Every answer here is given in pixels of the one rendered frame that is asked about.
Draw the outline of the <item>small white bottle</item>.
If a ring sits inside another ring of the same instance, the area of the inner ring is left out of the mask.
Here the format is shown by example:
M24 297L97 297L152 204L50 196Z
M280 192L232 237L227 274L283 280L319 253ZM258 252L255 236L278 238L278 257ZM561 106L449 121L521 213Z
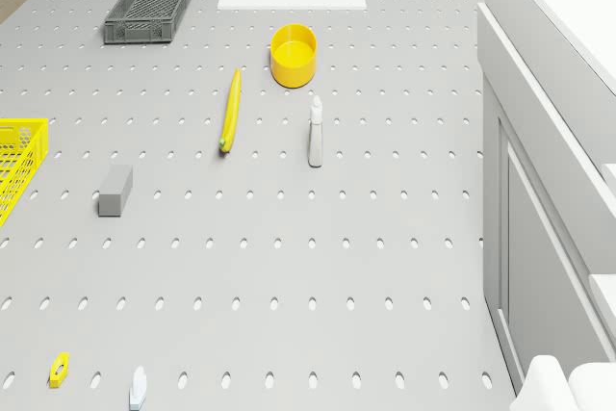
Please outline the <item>small white bottle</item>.
M308 162L311 167L322 166L322 110L321 99L315 95L311 103Z

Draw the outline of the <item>banana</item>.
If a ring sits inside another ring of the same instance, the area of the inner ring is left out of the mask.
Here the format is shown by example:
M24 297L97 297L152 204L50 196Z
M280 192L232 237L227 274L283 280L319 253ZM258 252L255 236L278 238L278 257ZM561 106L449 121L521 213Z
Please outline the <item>banana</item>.
M237 68L234 72L228 93L226 113L223 128L219 140L221 152L229 152L235 138L239 107L241 98L241 71Z

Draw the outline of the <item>yellow bowl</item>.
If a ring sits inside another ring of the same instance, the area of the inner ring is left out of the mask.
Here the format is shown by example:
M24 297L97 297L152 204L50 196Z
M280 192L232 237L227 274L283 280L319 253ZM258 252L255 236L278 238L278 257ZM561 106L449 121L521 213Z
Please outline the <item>yellow bowl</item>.
M316 72L318 43L314 33L302 24L287 24L270 41L270 71L286 88L306 85Z

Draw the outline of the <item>grey cube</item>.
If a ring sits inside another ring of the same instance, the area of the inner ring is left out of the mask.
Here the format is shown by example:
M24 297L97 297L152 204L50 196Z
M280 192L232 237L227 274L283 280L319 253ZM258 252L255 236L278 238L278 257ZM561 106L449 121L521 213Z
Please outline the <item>grey cube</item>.
M120 217L132 186L132 166L111 166L99 189L98 216Z

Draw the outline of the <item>white cabinet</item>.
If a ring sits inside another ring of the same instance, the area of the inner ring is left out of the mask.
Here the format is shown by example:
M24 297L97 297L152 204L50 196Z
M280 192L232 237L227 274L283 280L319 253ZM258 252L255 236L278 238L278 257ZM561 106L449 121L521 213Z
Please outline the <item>white cabinet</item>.
M483 292L516 398L537 355L616 363L616 0L482 0L477 42Z

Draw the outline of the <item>yellow basket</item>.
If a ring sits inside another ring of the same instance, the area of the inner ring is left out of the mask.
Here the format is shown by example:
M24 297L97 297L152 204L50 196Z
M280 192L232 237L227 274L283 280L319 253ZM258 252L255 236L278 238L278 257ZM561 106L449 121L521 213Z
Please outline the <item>yellow basket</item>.
M47 152L47 118L0 118L0 227Z

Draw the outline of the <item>bolt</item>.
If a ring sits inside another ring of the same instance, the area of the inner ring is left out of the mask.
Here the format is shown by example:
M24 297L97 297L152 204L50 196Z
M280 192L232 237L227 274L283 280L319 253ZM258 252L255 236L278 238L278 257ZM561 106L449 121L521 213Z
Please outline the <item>bolt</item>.
M147 391L147 377L142 365L139 365L133 374L129 390L129 411L141 411Z

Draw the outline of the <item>yellow carton box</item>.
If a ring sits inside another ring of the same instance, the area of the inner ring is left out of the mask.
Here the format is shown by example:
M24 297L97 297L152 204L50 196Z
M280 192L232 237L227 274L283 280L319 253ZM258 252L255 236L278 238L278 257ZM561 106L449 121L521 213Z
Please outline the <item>yellow carton box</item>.
M49 373L49 387L59 388L64 382L69 365L69 353L61 352L51 365Z

